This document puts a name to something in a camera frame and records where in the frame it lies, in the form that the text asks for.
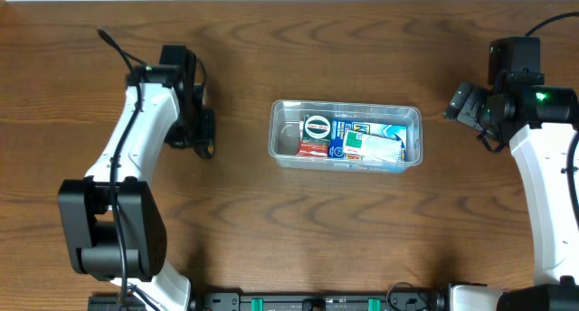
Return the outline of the red medicine box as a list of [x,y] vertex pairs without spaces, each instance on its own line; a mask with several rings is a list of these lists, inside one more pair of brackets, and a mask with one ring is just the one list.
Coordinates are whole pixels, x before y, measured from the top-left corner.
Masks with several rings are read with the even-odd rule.
[[314,156],[314,157],[324,157],[328,155],[328,145],[324,143],[314,143],[301,141],[299,143],[299,150],[297,156]]

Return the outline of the green Zam-Buk box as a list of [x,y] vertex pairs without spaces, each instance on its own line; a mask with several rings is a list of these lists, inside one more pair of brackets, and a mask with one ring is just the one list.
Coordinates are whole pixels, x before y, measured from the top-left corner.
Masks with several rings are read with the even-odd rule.
[[307,113],[303,118],[302,140],[328,144],[331,139],[332,118]]

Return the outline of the white green Panadol box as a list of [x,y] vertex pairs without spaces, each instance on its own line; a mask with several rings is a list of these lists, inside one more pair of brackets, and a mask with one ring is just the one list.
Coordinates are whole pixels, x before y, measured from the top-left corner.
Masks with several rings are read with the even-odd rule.
[[345,133],[343,151],[349,155],[386,162],[403,160],[402,142],[385,137],[372,136],[352,130]]

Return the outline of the blue Kool Fever box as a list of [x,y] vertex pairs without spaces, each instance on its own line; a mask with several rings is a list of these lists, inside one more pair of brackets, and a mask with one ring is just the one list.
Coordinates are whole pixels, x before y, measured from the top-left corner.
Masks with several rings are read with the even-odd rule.
[[360,155],[346,154],[343,151],[343,142],[345,138],[345,133],[348,130],[372,136],[385,137],[401,141],[403,148],[403,160],[401,162],[405,160],[406,127],[390,124],[344,120],[344,119],[334,119],[332,122],[331,139],[327,155],[328,157],[336,159],[354,159],[354,160],[385,162],[376,159],[362,157]]

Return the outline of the dark bottle white cap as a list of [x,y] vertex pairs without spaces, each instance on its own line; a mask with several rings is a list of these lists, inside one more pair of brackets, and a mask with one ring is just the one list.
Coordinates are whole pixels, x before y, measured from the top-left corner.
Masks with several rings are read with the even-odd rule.
[[194,151],[202,159],[212,159],[214,157],[214,139],[196,139],[194,142]]

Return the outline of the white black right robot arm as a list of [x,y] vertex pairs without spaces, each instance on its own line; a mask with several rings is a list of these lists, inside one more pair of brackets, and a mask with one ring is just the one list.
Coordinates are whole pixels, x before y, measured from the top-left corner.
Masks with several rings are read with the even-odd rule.
[[492,153],[508,149],[520,173],[534,248],[530,287],[455,283],[433,293],[431,310],[578,308],[578,97],[549,87],[540,41],[514,36],[489,45],[488,86],[463,82],[444,112],[478,130]]

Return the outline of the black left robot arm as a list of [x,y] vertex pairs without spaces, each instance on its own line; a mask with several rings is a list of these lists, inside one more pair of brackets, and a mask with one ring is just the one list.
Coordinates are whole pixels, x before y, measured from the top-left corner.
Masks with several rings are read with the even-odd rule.
[[166,226],[150,186],[163,146],[215,153],[214,111],[205,105],[204,65],[184,45],[163,47],[157,65],[133,66],[126,101],[95,164],[58,192],[71,267],[120,288],[91,310],[196,310],[192,283],[166,259]]

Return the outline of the clear plastic container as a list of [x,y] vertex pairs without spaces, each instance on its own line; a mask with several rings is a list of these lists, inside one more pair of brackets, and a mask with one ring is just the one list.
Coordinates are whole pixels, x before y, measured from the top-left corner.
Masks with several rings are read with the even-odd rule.
[[[334,119],[406,127],[405,160],[378,162],[297,156],[307,113]],[[322,101],[278,100],[271,110],[269,153],[282,167],[356,172],[401,173],[422,162],[422,116],[414,107]]]

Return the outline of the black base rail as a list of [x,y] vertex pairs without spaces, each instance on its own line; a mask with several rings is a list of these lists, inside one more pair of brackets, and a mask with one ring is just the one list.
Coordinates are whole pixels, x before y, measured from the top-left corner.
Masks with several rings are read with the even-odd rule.
[[126,310],[185,311],[424,311],[429,310],[427,297],[413,292],[387,295],[247,295],[232,292],[212,293],[194,298],[184,306],[169,306],[153,298],[129,297]]

